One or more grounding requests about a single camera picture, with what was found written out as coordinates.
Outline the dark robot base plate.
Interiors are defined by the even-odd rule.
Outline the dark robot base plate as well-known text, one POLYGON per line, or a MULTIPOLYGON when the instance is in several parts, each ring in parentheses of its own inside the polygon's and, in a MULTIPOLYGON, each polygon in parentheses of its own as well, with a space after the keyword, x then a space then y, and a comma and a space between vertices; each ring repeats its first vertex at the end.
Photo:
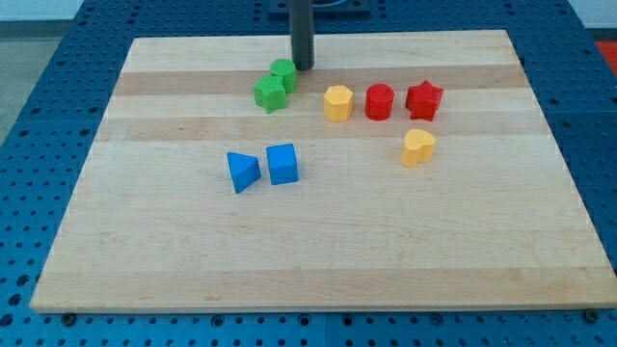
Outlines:
MULTIPOLYGON (((312 0, 314 15, 360 14, 369 15, 372 0, 312 0)), ((287 0, 264 0, 264 7, 271 18, 288 18, 289 2, 287 0)))

